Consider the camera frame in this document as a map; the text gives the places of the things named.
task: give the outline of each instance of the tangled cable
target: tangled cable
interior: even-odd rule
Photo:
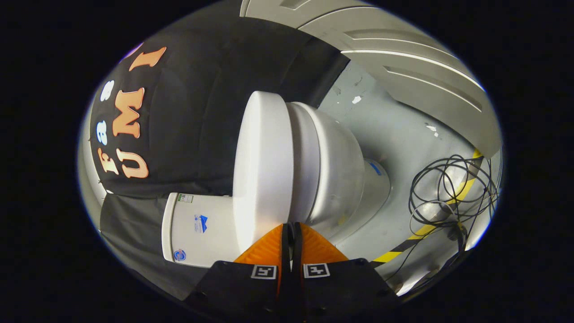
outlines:
[[[499,198],[498,188],[496,186],[496,183],[492,180],[492,164],[491,164],[491,161],[490,160],[487,161],[488,172],[484,171],[481,168],[482,161],[483,161],[483,157],[466,158],[465,159],[464,157],[462,157],[460,155],[452,155],[449,158],[442,158],[442,159],[433,161],[432,163],[428,164],[425,168],[423,168],[419,173],[417,173],[417,175],[415,175],[415,177],[413,178],[411,187],[410,187],[410,195],[409,195],[409,202],[408,202],[408,208],[409,208],[409,212],[410,212],[409,229],[414,235],[420,236],[421,238],[411,248],[411,250],[406,255],[405,259],[403,260],[403,262],[399,266],[399,268],[390,277],[385,279],[385,282],[387,280],[391,279],[396,273],[399,272],[399,270],[403,267],[406,260],[408,259],[410,254],[413,252],[415,247],[420,243],[420,241],[422,241],[424,238],[426,238],[430,234],[436,233],[436,232],[438,232],[444,228],[456,228],[456,227],[458,227],[458,228],[460,228],[460,232],[462,233],[463,237],[462,237],[462,240],[458,239],[459,251],[453,257],[453,259],[449,261],[449,266],[452,265],[452,263],[454,263],[456,261],[456,259],[459,257],[459,255],[464,251],[464,249],[466,247],[467,239],[468,239],[468,237],[472,231],[472,228],[474,227],[474,223],[476,221],[477,216],[482,214],[485,210],[488,209],[489,216],[492,219],[492,213],[494,211],[494,203]],[[459,189],[459,191],[455,190],[454,183],[453,183],[451,177],[447,173],[447,170],[450,167],[455,167],[455,168],[462,169],[462,170],[466,171],[466,174],[464,176],[464,184]],[[416,187],[421,182],[422,178],[424,178],[425,176],[427,176],[429,173],[431,173],[433,171],[438,171],[440,173],[439,182],[438,182],[437,191],[436,191],[436,199],[430,199],[430,200],[423,199],[417,194]],[[482,178],[480,178],[481,174],[484,175],[484,177],[486,177],[486,179],[487,179],[486,183]],[[482,194],[475,199],[464,199],[465,196],[461,196],[461,194],[463,192],[465,192],[467,185],[471,185],[471,184],[469,184],[469,181],[471,179],[475,179],[475,182],[478,181],[482,185],[482,187],[483,187]],[[446,199],[441,199],[441,192],[446,192],[446,195],[447,195]],[[434,214],[434,216],[432,218],[427,218],[427,217],[423,216],[421,214],[421,212],[419,211],[419,209],[422,206],[427,205],[427,204],[439,204],[440,205],[440,211],[438,213]],[[461,212],[460,206],[465,205],[465,204],[469,205],[468,210],[472,210],[476,205],[478,205],[478,207],[476,208],[476,211],[474,213]],[[412,230],[412,227],[411,227],[412,219],[414,219],[415,221],[417,221],[419,223],[425,224],[425,225],[431,225],[434,228],[429,230],[425,234],[417,234],[417,233],[413,232],[413,230]],[[472,224],[471,224],[469,230],[466,230],[463,223],[465,223],[469,220],[472,220]]]

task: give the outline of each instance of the orange letter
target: orange letter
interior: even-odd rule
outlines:
[[[134,68],[142,65],[149,65],[150,67],[154,67],[157,64],[157,61],[159,61],[161,56],[165,53],[166,49],[167,47],[162,47],[155,52],[147,54],[140,53],[138,57],[135,58],[128,71],[131,72]]]
[[[133,125],[129,125],[130,122],[139,118],[139,113],[130,109],[130,106],[139,110],[142,106],[142,101],[144,100],[144,88],[140,88],[135,92],[118,92],[115,96],[115,107],[118,108],[122,114],[114,119],[111,124],[112,132],[114,136],[118,133],[131,133],[134,137],[139,138],[139,123],[134,122]]]
[[[139,168],[130,168],[122,165],[123,173],[126,175],[127,178],[137,177],[137,178],[146,178],[148,177],[148,165],[146,165],[145,161],[136,153],[132,152],[123,152],[116,148],[115,153],[118,155],[118,159],[120,162],[123,162],[124,159],[133,160],[138,163]]]
[[[110,158],[106,153],[102,153],[102,149],[98,148],[98,156],[100,156],[100,162],[102,162],[102,167],[106,172],[114,172],[119,175],[118,169],[115,166],[114,160]]]

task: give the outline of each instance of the black cable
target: black cable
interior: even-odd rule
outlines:
[[[459,251],[454,255],[453,260],[450,261],[450,264],[449,265],[445,264],[445,266],[443,266],[441,268],[441,271],[443,269],[446,269],[447,267],[450,267],[453,263],[456,263],[459,256],[462,254],[462,252],[464,252],[464,248],[466,246],[468,237],[470,236],[470,234],[472,232],[472,228],[474,227],[474,224],[476,222],[478,215],[482,214],[485,210],[488,209],[489,216],[492,219],[494,203],[499,198],[498,188],[496,187],[496,184],[492,180],[492,164],[491,164],[491,161],[487,160],[487,164],[488,164],[488,173],[487,173],[485,170],[482,169],[482,167],[477,166],[476,164],[473,163],[473,162],[476,162],[479,160],[483,160],[483,157],[475,157],[475,158],[466,158],[465,159],[464,157],[462,157],[458,154],[454,154],[448,158],[442,158],[442,159],[438,159],[438,160],[433,161],[432,163],[428,164],[425,168],[423,168],[420,172],[418,172],[417,175],[415,175],[415,177],[413,178],[411,187],[410,187],[410,195],[409,195],[409,201],[408,201],[409,212],[411,213],[412,218],[414,218],[416,221],[418,221],[422,224],[425,224],[425,225],[432,225],[432,226],[434,226],[434,228],[432,230],[430,230],[429,232],[427,232],[426,234],[424,234],[422,236],[422,238],[420,238],[417,241],[417,243],[414,246],[412,246],[412,248],[410,249],[409,253],[406,255],[406,257],[403,260],[403,262],[401,263],[401,265],[397,268],[397,270],[391,276],[389,276],[387,279],[385,279],[385,282],[387,282],[389,279],[394,277],[401,270],[401,268],[404,266],[404,264],[406,263],[407,259],[410,256],[410,254],[415,249],[415,247],[418,246],[418,244],[424,238],[426,238],[427,236],[429,236],[430,234],[432,234],[434,232],[440,231],[442,228],[453,228],[455,226],[458,226],[459,224],[463,224],[469,220],[472,220],[472,224],[470,225],[468,232],[465,232],[463,234],[464,240],[463,240],[462,248],[460,247],[461,245],[459,242]],[[447,173],[447,169],[449,167],[455,167],[455,168],[463,169],[466,171],[466,175],[464,178],[464,185],[460,189],[459,192],[457,192],[455,190],[453,181]],[[501,163],[500,168],[499,168],[498,178],[500,178],[500,169],[501,168],[502,168],[502,163]],[[416,193],[416,186],[420,183],[421,179],[424,176],[426,176],[427,174],[429,174],[432,171],[438,171],[441,173],[441,175],[439,177],[438,187],[437,187],[437,198],[434,200],[432,200],[432,199],[426,200],[426,199],[421,198]],[[485,183],[484,180],[479,177],[480,174],[483,174],[487,178],[487,183]],[[460,194],[467,187],[469,177],[471,175],[474,177],[475,181],[478,181],[480,184],[482,184],[483,193],[479,197],[477,197],[475,199],[471,199],[471,200],[458,199]],[[452,189],[452,194],[449,192],[449,190],[447,188],[447,181],[449,183],[450,188]],[[444,201],[442,199],[440,199],[441,184],[442,184],[442,187],[444,188],[444,190],[446,191],[447,196],[448,196],[448,199],[444,200]],[[416,205],[414,203],[415,197],[421,201],[421,203],[419,205]],[[443,218],[443,219],[429,220],[429,219],[425,218],[418,211],[418,207],[424,203],[445,203],[446,204],[447,202],[450,202],[450,201],[453,201],[453,202],[451,202],[451,204],[453,204],[453,210],[452,210],[453,212],[451,212],[446,218]],[[469,211],[472,210],[476,204],[478,204],[476,212],[472,213],[472,214],[468,214],[467,213],[468,211],[465,213],[461,213],[459,206],[462,205],[463,203],[466,203],[466,204],[474,203],[474,205],[470,206],[470,208],[468,209]],[[456,220],[447,221],[447,219],[449,219],[450,216],[455,216]],[[409,223],[409,229],[411,230],[411,232],[413,234],[416,234],[412,231],[412,228],[410,228],[410,223]],[[425,285],[426,285],[426,282],[423,283],[421,286],[417,287],[417,289],[419,289]]]

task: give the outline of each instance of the yellow and black tape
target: yellow and black tape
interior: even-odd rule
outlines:
[[[474,154],[472,156],[472,158],[478,158],[478,157],[482,157],[482,154],[475,149]],[[476,169],[469,169],[469,176],[468,179],[461,183],[459,185],[459,187],[457,188],[456,192],[457,194],[455,194],[456,198],[458,200],[464,200],[464,198],[466,197],[466,195],[468,194],[468,192],[470,191],[472,184],[474,183],[476,177],[474,174],[478,174],[478,168],[480,168],[482,161],[484,158],[480,158],[480,159],[476,159],[470,162],[470,164],[474,165],[474,167]],[[454,204],[456,203],[456,200],[452,199],[450,201],[447,201],[447,204]],[[401,244],[399,244],[398,246],[394,247],[391,251],[386,252],[384,255],[375,258],[373,261],[370,262],[371,266],[373,268],[377,268],[382,264],[388,263],[391,260],[395,259],[398,255],[400,255],[401,253],[407,251],[408,249],[411,249],[413,246],[415,246],[421,239],[424,239],[427,236],[425,236],[425,234],[429,233],[430,231],[432,231],[435,228],[435,226],[433,225],[424,225],[422,228],[420,228],[414,235],[410,236],[407,240],[403,241]]]

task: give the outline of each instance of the black cloth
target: black cloth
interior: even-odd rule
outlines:
[[[91,149],[103,186],[132,197],[170,192],[231,195],[235,150],[247,100],[253,91],[281,95],[286,102],[318,106],[348,59],[299,30],[239,17],[240,1],[217,3],[149,37],[123,59],[96,91],[91,114]],[[158,63],[128,71],[140,53],[167,47]],[[104,85],[114,81],[109,99]],[[137,113],[139,138],[112,134],[119,90],[145,93]],[[105,121],[107,145],[96,138]],[[104,172],[98,148],[115,161],[119,174]],[[127,178],[116,149],[136,153],[146,178]],[[126,167],[137,168],[130,160]]]
[[[103,240],[121,263],[183,300],[207,269],[164,259],[161,221],[166,203],[165,198],[139,199],[109,194],[102,206],[100,230]]]

